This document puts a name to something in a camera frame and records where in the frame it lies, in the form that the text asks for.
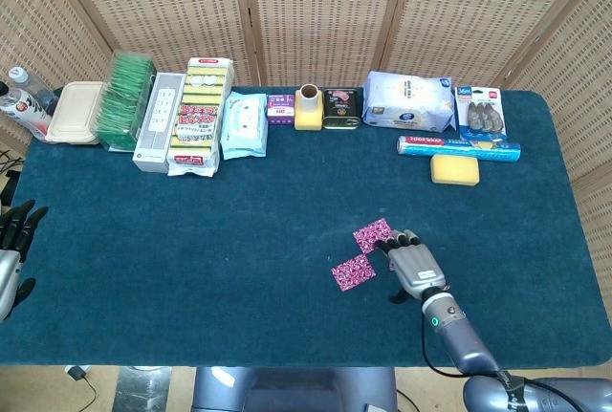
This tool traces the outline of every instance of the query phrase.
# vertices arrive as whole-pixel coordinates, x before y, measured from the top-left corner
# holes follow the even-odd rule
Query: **robotic hand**
[[[604,412],[612,410],[608,379],[538,379],[500,370],[451,293],[429,249],[410,230],[393,231],[377,242],[395,266],[402,289],[391,298],[422,301],[424,319],[442,339],[453,363],[466,377],[464,402],[469,412]]]
[[[28,217],[33,206],[34,200],[29,200],[0,216],[0,323],[11,316],[12,309],[26,300],[36,285],[36,280],[28,278],[19,286],[34,231],[49,210],[43,206]]]

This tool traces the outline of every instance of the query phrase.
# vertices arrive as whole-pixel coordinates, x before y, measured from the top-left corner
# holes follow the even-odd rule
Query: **tin can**
[[[352,130],[361,125],[354,89],[323,91],[323,128]]]

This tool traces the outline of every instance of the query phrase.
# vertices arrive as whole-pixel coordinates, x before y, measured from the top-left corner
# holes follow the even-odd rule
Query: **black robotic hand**
[[[43,206],[28,216],[34,204],[29,200],[0,216],[0,322],[11,316],[12,309],[26,300],[36,285],[33,278],[19,285],[34,231],[49,210]]]

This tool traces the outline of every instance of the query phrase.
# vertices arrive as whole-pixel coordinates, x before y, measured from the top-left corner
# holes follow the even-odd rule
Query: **floor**
[[[87,412],[111,412],[120,368],[93,366],[87,378],[98,390],[98,398]],[[603,366],[580,369],[555,369],[513,372],[537,377],[612,378],[612,360]],[[188,412],[193,395],[195,368],[172,369],[167,398],[167,412]],[[447,379],[426,368],[396,369],[397,385],[410,396],[422,412],[465,412],[461,379]],[[64,373],[64,366],[0,367],[0,412],[77,412],[93,393],[84,381],[76,382]],[[414,409],[398,399],[402,412]]]

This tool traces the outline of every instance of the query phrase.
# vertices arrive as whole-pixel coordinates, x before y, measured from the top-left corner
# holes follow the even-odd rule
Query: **purple small box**
[[[295,95],[268,95],[268,123],[293,124]]]

